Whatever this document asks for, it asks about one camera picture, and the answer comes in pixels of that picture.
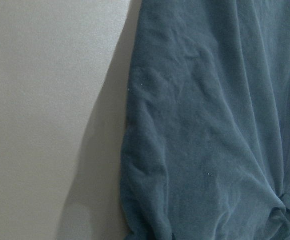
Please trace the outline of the black graphic t-shirt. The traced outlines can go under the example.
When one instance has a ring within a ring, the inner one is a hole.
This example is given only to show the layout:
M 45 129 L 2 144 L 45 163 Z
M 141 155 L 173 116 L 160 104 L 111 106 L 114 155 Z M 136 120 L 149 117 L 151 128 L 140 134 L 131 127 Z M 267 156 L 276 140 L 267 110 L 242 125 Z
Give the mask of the black graphic t-shirt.
M 144 0 L 127 93 L 127 239 L 290 240 L 290 0 Z

